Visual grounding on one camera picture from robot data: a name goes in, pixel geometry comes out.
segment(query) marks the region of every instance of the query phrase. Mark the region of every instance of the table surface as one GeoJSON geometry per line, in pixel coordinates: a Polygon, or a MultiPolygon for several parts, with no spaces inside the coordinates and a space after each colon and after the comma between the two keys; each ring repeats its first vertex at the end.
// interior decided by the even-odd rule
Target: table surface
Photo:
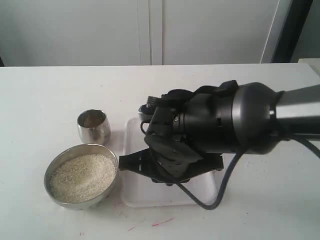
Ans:
{"type": "MultiPolygon", "coordinates": [[[[320,160],[293,141],[267,155],[245,155],[213,211],[196,205],[130,208],[121,203],[121,184],[98,207],[73,211],[53,203],[43,185],[53,158],[81,143],[77,117],[84,110],[107,112],[108,147],[119,156],[125,122],[149,95],[233,79],[275,91],[320,84],[307,64],[2,67],[0,79],[1,239],[319,237],[320,160]]],[[[232,156],[224,155],[226,164],[232,156]]]]}

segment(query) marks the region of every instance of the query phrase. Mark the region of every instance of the stainless steel bowl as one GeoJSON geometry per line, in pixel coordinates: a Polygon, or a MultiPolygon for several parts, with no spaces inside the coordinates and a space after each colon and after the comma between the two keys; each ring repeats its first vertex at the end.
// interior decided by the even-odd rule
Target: stainless steel bowl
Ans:
{"type": "Polygon", "coordinates": [[[102,199],[104,199],[106,196],[110,194],[110,192],[113,190],[113,188],[116,185],[116,180],[119,176],[119,165],[117,161],[116,155],[108,148],[102,145],[97,145],[97,144],[81,144],[77,146],[73,146],[64,152],[60,153],[55,159],[50,163],[48,168],[45,171],[44,174],[44,187],[46,192],[49,194],[51,199],[56,203],[59,204],[62,207],[65,207],[67,209],[74,209],[74,210],[79,210],[79,209],[87,209],[98,202],[100,202],[102,199]],[[89,155],[89,154],[101,154],[104,156],[110,156],[110,153],[113,155],[112,162],[115,166],[115,177],[114,180],[112,181],[111,185],[104,190],[102,193],[97,195],[96,197],[89,199],[87,201],[79,202],[79,203],[67,203],[67,202],[62,202],[57,200],[52,192],[51,192],[51,186],[50,186],[50,179],[52,176],[52,173],[60,167],[63,163],[66,161],[69,161],[71,159],[83,156],[83,155],[89,155]]]}

